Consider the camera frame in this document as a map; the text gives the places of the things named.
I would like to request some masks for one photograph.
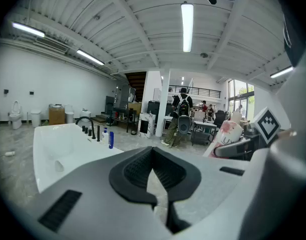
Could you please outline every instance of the wooden stairs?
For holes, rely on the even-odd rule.
[[[136,89],[136,101],[143,100],[144,85],[146,79],[146,72],[126,73],[129,85]]]

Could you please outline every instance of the bathtub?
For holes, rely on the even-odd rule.
[[[74,123],[37,127],[33,157],[38,191],[41,193],[81,165],[121,152],[93,140]]]

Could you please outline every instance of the fluorescent light fixture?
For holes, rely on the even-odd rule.
[[[93,56],[90,56],[89,54],[85,53],[82,50],[78,50],[77,53],[82,55],[82,56],[84,56],[84,57],[86,57],[86,58],[88,58],[88,59],[90,59],[91,61],[94,61],[94,62],[98,63],[99,65],[104,65],[104,63],[102,61],[94,58]]]
[[[40,37],[45,37],[44,32],[41,32],[38,29],[35,29],[33,27],[30,27],[30,26],[26,26],[26,25],[23,25],[23,24],[20,24],[20,23],[17,23],[17,22],[13,22],[13,27],[17,28],[17,29],[20,29],[20,30],[23,30],[23,31],[27,31],[27,32],[32,33],[34,35],[39,35]]]
[[[183,51],[189,53],[192,47],[194,6],[184,2],[181,4],[183,18]]]
[[[271,78],[276,78],[276,77],[279,77],[280,75],[286,74],[286,73],[288,73],[292,70],[293,70],[293,67],[288,67],[288,68],[285,68],[285,69],[283,69],[283,70],[281,70],[277,73],[271,74],[270,77]]]

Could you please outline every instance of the person in red shirt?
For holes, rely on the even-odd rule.
[[[203,112],[207,111],[207,105],[206,105],[206,101],[205,100],[203,101],[202,109],[203,109]]]

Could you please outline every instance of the pillar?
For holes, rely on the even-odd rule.
[[[162,136],[162,131],[163,131],[163,121],[164,121],[164,117],[166,113],[170,73],[171,73],[170,63],[167,63],[164,68],[162,94],[160,98],[158,121],[157,121],[156,133],[155,133],[155,135],[158,137]]]

